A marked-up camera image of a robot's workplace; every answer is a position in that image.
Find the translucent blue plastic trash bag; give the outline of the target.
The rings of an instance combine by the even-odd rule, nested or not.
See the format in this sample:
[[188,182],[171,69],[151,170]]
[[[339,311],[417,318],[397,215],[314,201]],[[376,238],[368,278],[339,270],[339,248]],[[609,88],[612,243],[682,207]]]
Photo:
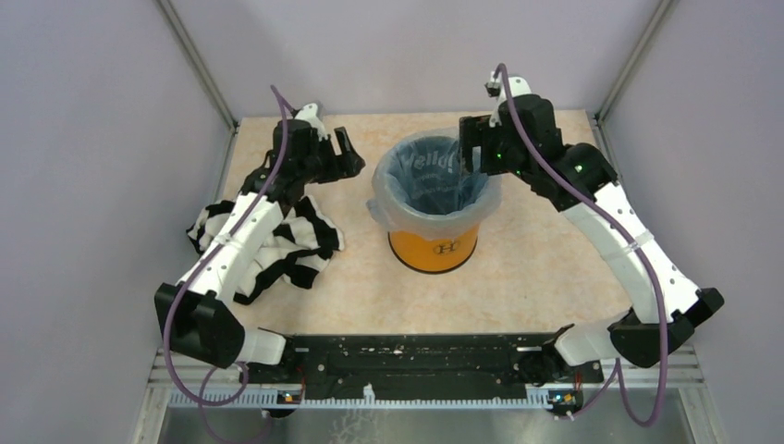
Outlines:
[[419,131],[400,140],[379,160],[372,189],[366,207],[379,226],[429,241],[457,238],[502,201],[499,176],[463,170],[456,128]]

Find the orange gold-rimmed trash bin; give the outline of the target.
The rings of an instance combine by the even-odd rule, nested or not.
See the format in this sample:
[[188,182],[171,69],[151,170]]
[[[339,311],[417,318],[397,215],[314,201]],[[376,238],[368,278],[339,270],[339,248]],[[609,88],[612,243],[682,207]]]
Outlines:
[[479,225],[456,238],[426,240],[406,231],[387,234],[392,253],[406,267],[427,275],[454,271],[467,263],[476,249]]

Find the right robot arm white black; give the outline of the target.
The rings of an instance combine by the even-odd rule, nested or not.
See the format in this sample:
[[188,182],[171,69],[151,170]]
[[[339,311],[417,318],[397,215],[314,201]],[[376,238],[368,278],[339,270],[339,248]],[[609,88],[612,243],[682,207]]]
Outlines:
[[561,328],[542,356],[549,378],[566,381],[580,364],[600,359],[649,368],[723,307],[719,290],[698,287],[658,245],[604,155],[590,143],[563,141],[549,100],[524,94],[493,115],[461,118],[459,148],[467,171],[512,174],[547,199],[592,243],[631,299],[625,313]]

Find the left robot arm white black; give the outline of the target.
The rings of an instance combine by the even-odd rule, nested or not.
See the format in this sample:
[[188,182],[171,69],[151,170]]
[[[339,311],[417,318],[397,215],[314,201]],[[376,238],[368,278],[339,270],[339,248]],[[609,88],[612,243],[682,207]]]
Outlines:
[[273,381],[291,379],[297,359],[285,350],[287,339],[243,326],[228,306],[264,242],[304,200],[306,185],[352,179],[364,166],[345,128],[328,133],[317,117],[280,120],[262,165],[244,179],[232,207],[223,208],[219,230],[199,245],[198,261],[154,295],[165,357],[177,352],[218,368],[261,364]]

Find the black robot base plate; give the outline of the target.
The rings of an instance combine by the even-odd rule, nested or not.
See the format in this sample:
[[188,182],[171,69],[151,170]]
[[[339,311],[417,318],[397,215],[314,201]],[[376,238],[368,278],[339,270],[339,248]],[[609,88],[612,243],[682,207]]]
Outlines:
[[458,335],[296,335],[280,364],[250,364],[252,384],[295,384],[308,400],[523,399],[528,388],[601,383],[601,364],[571,367],[552,333]]

